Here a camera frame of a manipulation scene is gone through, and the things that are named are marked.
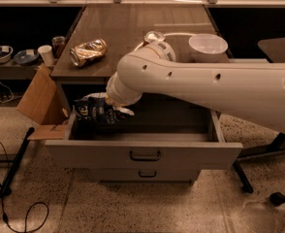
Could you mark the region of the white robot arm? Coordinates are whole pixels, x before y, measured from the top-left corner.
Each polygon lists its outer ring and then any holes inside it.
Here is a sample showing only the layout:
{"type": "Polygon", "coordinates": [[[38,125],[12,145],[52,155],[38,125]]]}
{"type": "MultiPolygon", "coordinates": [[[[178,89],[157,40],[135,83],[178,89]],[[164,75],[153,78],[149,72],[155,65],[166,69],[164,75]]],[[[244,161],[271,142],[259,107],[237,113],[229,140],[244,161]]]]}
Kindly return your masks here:
{"type": "Polygon", "coordinates": [[[144,93],[172,96],[285,134],[285,63],[179,63],[153,42],[124,55],[107,95],[121,106],[144,93]]]}

